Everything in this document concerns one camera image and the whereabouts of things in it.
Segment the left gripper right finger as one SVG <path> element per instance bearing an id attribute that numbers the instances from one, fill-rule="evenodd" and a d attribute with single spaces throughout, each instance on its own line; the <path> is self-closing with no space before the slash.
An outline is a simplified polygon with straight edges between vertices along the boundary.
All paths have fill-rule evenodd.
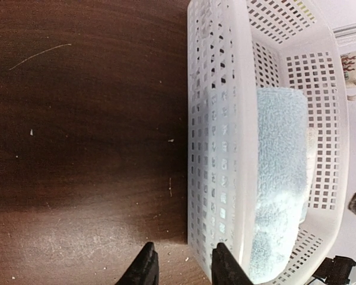
<path id="1" fill-rule="evenodd" d="M 213 285 L 253 285 L 222 242 L 212 250 L 211 281 Z"/>

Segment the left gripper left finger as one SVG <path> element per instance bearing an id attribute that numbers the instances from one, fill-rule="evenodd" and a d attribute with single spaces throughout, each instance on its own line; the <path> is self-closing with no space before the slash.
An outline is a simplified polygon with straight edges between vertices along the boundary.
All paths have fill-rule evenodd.
<path id="1" fill-rule="evenodd" d="M 153 242 L 147 242 L 115 285 L 157 285 L 160 268 Z"/>

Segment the light blue towel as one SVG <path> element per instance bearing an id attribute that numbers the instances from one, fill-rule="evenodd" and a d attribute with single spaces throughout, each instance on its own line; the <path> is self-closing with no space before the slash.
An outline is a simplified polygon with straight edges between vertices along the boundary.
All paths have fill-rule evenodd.
<path id="1" fill-rule="evenodd" d="M 287 266 L 307 192 L 307 100 L 300 90 L 259 88 L 258 188 L 248 276 L 270 282 Z"/>

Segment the green panda towel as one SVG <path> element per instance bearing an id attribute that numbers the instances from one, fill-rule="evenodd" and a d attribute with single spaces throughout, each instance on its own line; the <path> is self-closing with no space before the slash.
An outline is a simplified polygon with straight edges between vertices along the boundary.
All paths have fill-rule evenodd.
<path id="1" fill-rule="evenodd" d="M 317 128 L 308 127 L 307 128 L 307 164 L 306 164 L 306 196 L 304 197 L 304 204 L 302 207 L 300 223 L 303 223 L 306 219 L 308 202 L 310 197 L 310 190 L 312 188 L 312 182 L 314 179 L 314 173 L 316 171 L 316 160 L 317 160 Z"/>

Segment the white plastic basket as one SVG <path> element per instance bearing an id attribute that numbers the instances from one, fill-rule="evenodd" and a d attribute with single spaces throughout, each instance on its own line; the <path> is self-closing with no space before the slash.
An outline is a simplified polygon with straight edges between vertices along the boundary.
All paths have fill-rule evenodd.
<path id="1" fill-rule="evenodd" d="M 246 270 L 257 184 L 256 90 L 307 96 L 317 162 L 306 219 L 274 284 L 305 284 L 333 246 L 347 192 L 349 123 L 338 45 L 314 1 L 191 1 L 187 8 L 188 243 L 206 275 L 220 242 Z"/>

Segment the cream printed mug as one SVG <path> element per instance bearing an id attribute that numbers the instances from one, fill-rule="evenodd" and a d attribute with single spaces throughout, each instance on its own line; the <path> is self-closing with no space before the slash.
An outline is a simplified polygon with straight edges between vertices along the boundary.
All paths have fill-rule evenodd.
<path id="1" fill-rule="evenodd" d="M 341 55 L 346 88 L 356 88 L 356 51 Z M 348 94 L 349 101 L 356 101 L 356 94 Z"/>

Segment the lime green bowl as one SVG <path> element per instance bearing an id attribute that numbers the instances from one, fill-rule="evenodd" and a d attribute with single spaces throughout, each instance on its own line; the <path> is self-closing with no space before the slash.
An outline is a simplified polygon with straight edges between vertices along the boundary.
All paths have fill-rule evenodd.
<path id="1" fill-rule="evenodd" d="M 312 13 L 310 7 L 309 7 L 309 2 L 308 1 L 303 1 L 303 0 L 295 0 L 294 1 L 300 10 L 300 12 L 305 15 L 308 20 L 312 23 L 316 22 L 316 17 Z"/>

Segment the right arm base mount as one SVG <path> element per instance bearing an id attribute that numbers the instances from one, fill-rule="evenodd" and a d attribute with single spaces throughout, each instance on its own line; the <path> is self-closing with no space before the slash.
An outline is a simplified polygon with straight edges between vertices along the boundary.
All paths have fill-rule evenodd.
<path id="1" fill-rule="evenodd" d="M 345 256 L 326 257 L 312 274 L 316 280 L 328 285 L 346 285 L 350 283 L 349 275 L 356 267 L 356 261 Z"/>

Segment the right aluminium frame post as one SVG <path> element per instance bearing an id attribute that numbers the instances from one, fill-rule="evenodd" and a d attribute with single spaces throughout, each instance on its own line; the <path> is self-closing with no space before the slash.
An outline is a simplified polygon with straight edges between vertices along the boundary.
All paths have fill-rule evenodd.
<path id="1" fill-rule="evenodd" d="M 335 28 L 333 33 L 337 39 L 356 36 L 356 23 Z"/>

